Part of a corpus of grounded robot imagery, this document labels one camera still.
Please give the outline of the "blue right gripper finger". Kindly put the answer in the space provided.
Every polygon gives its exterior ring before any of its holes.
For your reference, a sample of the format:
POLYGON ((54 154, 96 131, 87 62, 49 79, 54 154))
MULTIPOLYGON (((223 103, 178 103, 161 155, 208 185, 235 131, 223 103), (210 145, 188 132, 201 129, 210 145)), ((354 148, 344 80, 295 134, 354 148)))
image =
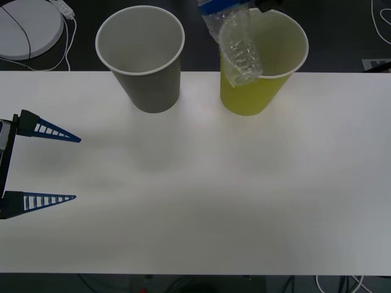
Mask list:
POLYGON ((281 5, 281 1, 247 1, 247 0, 210 0, 197 1, 200 13, 202 15, 212 15, 218 12, 223 12, 227 9, 234 8, 238 5, 254 5, 256 7, 264 7, 266 10, 281 5))

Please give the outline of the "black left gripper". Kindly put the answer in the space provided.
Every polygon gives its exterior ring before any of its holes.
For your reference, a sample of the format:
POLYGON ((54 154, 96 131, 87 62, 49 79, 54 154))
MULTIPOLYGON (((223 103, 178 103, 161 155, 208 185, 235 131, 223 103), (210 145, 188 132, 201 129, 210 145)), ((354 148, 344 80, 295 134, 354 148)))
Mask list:
POLYGON ((78 136, 28 110, 21 111, 19 122, 17 114, 14 114, 11 120, 1 119, 1 219, 10 219, 76 199, 76 195, 5 192, 16 134, 25 137, 81 142, 78 136))

